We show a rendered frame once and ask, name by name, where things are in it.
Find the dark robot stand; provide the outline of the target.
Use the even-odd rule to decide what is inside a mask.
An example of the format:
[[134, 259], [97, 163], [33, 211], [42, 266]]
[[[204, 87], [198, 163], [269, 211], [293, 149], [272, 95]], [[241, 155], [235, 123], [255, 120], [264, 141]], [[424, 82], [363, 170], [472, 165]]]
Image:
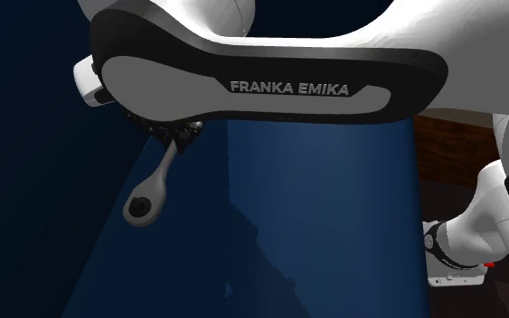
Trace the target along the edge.
[[509, 318], [509, 257], [488, 269], [482, 285], [431, 287], [431, 318]]

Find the grey ratchet wrench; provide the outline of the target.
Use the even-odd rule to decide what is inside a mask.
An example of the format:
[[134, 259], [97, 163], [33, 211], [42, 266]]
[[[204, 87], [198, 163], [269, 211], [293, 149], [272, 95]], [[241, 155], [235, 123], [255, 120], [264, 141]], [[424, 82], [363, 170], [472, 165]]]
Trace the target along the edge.
[[123, 217], [128, 224], [145, 227], [157, 219], [165, 204], [166, 176], [176, 154], [176, 143], [172, 141], [154, 172], [130, 193], [123, 208]]

